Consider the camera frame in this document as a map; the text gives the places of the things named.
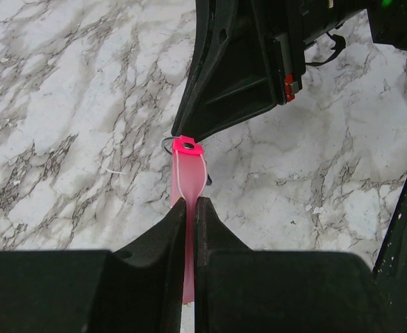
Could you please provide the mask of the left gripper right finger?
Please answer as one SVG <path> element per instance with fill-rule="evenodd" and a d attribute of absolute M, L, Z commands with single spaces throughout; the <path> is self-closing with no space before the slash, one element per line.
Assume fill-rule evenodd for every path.
<path fill-rule="evenodd" d="M 387 307 L 357 255 L 252 250 L 208 198 L 194 216 L 197 332 L 388 332 Z"/>

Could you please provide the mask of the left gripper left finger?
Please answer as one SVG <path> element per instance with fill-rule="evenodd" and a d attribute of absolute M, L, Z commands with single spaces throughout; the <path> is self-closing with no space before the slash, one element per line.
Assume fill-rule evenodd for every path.
<path fill-rule="evenodd" d="M 0 251 L 0 332 L 178 332 L 186 205 L 109 250 Z"/>

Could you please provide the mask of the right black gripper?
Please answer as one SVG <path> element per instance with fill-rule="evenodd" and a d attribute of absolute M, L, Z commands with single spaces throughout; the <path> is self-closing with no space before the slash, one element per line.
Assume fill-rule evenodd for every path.
<path fill-rule="evenodd" d="M 197 1 L 196 39 L 173 136 L 195 141 L 294 100 L 304 51 L 344 1 Z"/>

